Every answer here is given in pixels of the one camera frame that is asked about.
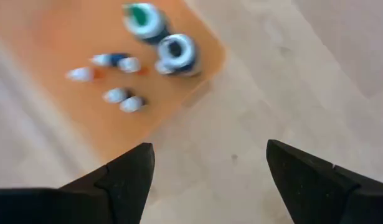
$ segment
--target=orange board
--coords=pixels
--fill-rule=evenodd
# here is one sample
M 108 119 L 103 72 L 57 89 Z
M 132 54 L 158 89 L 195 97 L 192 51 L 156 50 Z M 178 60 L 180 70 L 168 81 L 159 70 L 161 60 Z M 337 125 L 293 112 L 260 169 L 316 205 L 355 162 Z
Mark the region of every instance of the orange board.
M 26 27 L 0 30 L 5 32 L 2 37 L 29 75 L 70 117 L 103 162 L 139 144 L 198 86 L 215 75 L 224 60 L 219 41 L 184 2 L 151 2 L 166 13 L 172 32 L 185 33 L 196 41 L 201 54 L 201 76 L 170 78 L 157 74 L 154 48 L 137 41 L 123 27 L 120 0 L 57 1 L 30 19 Z M 139 58 L 144 74 L 99 68 L 103 78 L 94 82 L 77 83 L 65 78 L 69 70 L 89 66 L 93 55 L 111 52 L 127 52 Z M 149 105 L 128 114 L 119 110 L 119 105 L 105 103 L 102 94 L 116 87 L 131 88 Z

